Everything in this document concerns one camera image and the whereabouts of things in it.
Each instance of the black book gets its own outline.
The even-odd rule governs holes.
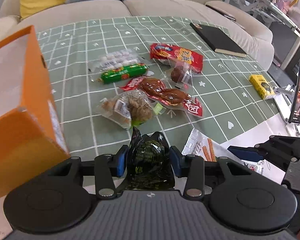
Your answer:
[[[246,57],[247,53],[219,28],[190,23],[196,33],[217,53]]]

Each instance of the yellow cigarette pack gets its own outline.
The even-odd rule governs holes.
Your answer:
[[[266,81],[263,75],[251,75],[249,81],[263,100],[275,97],[271,85]]]

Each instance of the round black pad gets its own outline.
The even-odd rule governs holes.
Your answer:
[[[266,233],[287,226],[297,200],[292,192],[268,179],[234,176],[210,196],[211,212],[223,223],[250,233]]]
[[[32,234],[65,230],[80,222],[91,208],[82,187],[54,177],[30,181],[4,200],[4,213],[14,229]]]

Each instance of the breadstick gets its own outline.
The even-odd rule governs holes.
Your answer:
[[[203,147],[202,147],[202,150],[203,150],[203,154],[204,154],[204,156],[206,157],[207,161],[208,161],[208,162],[211,162],[211,158],[210,158],[210,155],[209,155],[209,153],[208,153],[207,147],[206,147],[206,146],[203,146]]]
[[[216,156],[214,154],[212,140],[210,138],[208,138],[208,144],[209,144],[209,150],[210,150],[210,154],[211,154],[211,160],[213,162],[216,162],[217,160],[216,160]]]

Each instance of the black plastic bag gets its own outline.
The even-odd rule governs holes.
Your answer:
[[[151,137],[141,136],[134,127],[127,154],[127,177],[120,190],[173,190],[174,186],[169,145],[164,135],[155,132]]]

